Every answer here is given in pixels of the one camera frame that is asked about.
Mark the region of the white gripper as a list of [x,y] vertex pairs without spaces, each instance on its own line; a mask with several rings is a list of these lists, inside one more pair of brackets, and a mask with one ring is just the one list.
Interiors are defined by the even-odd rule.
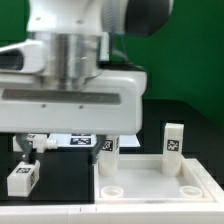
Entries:
[[142,126],[147,75],[105,70],[82,92],[0,88],[0,132],[18,133],[23,161],[34,164],[26,133],[98,134],[91,150],[97,163],[105,135],[134,135]]

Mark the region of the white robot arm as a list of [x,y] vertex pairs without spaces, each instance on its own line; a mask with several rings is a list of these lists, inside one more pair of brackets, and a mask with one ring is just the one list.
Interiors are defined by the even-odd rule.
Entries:
[[150,36],[174,0],[28,0],[25,41],[0,47],[0,132],[26,163],[34,134],[133,135],[142,126],[144,70],[112,65],[116,34]]

